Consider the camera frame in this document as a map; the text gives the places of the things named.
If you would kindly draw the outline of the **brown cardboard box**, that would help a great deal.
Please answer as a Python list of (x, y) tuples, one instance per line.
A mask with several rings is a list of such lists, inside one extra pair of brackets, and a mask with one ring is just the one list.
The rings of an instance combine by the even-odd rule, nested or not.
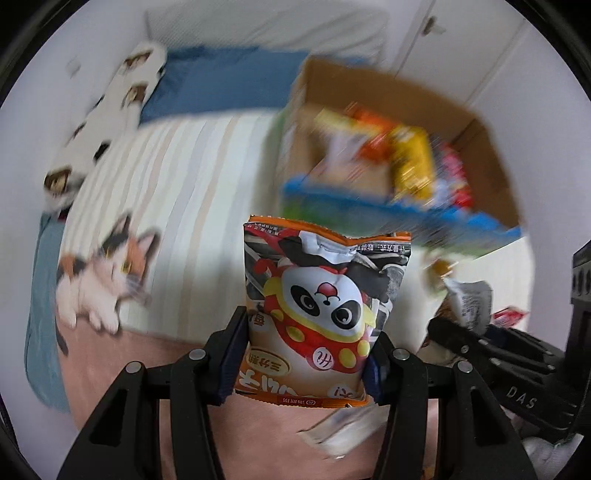
[(457, 103), (376, 69), (304, 61), (277, 164), (284, 217), (482, 256), (522, 235), (489, 132)]

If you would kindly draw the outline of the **yellow chocolate snack bag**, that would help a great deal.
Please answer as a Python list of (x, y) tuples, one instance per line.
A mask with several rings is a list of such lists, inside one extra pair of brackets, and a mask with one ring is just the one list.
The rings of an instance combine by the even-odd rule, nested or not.
[(434, 195), (436, 171), (428, 133), (400, 125), (391, 134), (394, 197), (427, 205)]

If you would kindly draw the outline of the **white snack packet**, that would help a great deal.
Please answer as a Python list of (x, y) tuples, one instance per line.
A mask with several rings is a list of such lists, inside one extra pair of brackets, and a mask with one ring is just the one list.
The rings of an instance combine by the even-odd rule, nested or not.
[[(447, 277), (442, 282), (447, 293), (435, 316), (443, 317), (475, 333), (484, 334), (491, 321), (491, 286), (485, 281), (465, 283)], [(451, 366), (458, 355), (427, 335), (418, 357), (426, 363)]]

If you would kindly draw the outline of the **red snack bag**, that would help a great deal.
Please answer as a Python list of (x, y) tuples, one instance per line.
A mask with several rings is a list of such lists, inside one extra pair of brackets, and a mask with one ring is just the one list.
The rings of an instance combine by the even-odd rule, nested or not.
[(434, 136), (431, 139), (437, 178), (443, 183), (446, 204), (470, 210), (474, 201), (467, 180), (464, 164), (458, 152), (445, 140)]

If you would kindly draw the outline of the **striped cat print blanket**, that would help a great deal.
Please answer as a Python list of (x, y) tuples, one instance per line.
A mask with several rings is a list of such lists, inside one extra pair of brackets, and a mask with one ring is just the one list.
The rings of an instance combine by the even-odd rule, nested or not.
[[(37, 397), (82, 426), (123, 366), (172, 362), (204, 344), (245, 300), (242, 224), (250, 215), (300, 219), (365, 237), (408, 231), (415, 245), (482, 256), (520, 231), (478, 211), (421, 210), (280, 177), (283, 115), (273, 110), (163, 117), (100, 156), (62, 219), (44, 216), (32, 280), (25, 369)], [(125, 298), (114, 333), (57, 316), (55, 276), (66, 253), (87, 257), (115, 222), (159, 242), (143, 284)]]

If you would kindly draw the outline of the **white door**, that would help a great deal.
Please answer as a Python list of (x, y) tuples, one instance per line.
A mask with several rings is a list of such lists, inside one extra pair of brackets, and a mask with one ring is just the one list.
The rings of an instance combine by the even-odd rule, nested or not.
[[(421, 34), (430, 16), (443, 35)], [(394, 67), (401, 78), (468, 104), (517, 40), (525, 18), (506, 1), (432, 1)]]

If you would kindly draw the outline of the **orange panda snack bag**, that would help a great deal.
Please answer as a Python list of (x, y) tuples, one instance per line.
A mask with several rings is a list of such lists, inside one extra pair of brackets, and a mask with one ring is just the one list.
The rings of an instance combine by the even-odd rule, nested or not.
[(351, 238), (300, 220), (243, 225), (249, 345), (235, 392), (276, 405), (363, 406), (363, 369), (409, 264), (408, 232)]

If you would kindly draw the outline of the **white padded headboard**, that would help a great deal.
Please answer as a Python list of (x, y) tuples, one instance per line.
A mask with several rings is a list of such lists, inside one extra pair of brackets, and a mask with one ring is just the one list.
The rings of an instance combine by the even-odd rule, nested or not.
[(305, 51), (381, 61), (389, 12), (342, 1), (186, 1), (152, 7), (148, 35), (169, 48)]

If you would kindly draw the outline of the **white wall socket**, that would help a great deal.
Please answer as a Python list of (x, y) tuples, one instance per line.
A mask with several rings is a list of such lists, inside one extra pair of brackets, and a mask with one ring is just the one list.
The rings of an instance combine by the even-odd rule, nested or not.
[(71, 59), (65, 67), (66, 73), (70, 78), (73, 78), (80, 70), (81, 63), (77, 58)]

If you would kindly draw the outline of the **white bear print pillow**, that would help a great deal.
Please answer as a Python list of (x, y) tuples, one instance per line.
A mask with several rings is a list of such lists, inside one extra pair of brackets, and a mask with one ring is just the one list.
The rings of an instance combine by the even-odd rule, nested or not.
[(167, 49), (139, 43), (122, 61), (105, 93), (58, 152), (43, 181), (49, 212), (68, 208), (86, 176), (112, 144), (139, 126), (143, 106), (165, 72)]

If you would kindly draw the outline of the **small red wrapper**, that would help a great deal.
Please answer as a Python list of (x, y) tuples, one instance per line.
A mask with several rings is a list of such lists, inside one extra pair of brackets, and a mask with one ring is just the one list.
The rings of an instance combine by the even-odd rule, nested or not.
[(491, 323), (500, 328), (514, 328), (528, 315), (528, 311), (515, 306), (509, 306), (493, 313)]

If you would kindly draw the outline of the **blue pillow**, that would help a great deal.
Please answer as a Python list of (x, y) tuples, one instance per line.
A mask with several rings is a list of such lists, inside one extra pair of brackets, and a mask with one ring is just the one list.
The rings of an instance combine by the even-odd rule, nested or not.
[(170, 50), (164, 74), (142, 108), (147, 123), (175, 115), (280, 109), (307, 51), (197, 46)]

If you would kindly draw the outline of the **pale yellow cracker bag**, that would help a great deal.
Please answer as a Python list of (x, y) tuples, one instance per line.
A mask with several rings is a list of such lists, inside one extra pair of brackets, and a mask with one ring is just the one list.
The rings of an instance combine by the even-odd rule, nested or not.
[(356, 127), (347, 115), (322, 109), (312, 120), (311, 137), (322, 153), (311, 169), (311, 177), (321, 183), (353, 186), (360, 184), (374, 167), (388, 168), (390, 160), (376, 163), (358, 156), (369, 134)]

